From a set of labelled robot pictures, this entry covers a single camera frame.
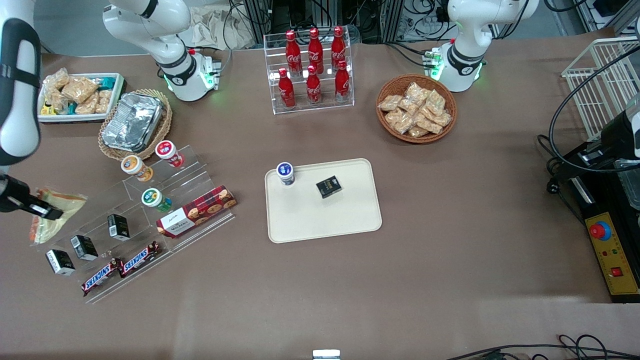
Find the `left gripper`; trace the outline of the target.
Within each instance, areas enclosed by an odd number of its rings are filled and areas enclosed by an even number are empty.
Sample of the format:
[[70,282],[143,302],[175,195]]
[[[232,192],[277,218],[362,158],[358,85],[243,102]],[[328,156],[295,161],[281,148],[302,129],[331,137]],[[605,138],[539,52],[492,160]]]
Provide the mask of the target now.
[[567,182],[572,178],[600,170],[611,170],[619,159],[638,160],[640,96],[635,95],[626,107],[603,128],[600,142],[583,142],[562,155],[554,178]]

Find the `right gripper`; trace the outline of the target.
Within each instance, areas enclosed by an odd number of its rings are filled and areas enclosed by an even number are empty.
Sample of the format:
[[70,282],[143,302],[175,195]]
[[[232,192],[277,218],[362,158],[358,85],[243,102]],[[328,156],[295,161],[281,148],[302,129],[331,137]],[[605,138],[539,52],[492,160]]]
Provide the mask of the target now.
[[22,210],[42,219],[55,221],[64,212],[50,203],[31,195],[30,187],[7,174],[0,175],[0,212]]

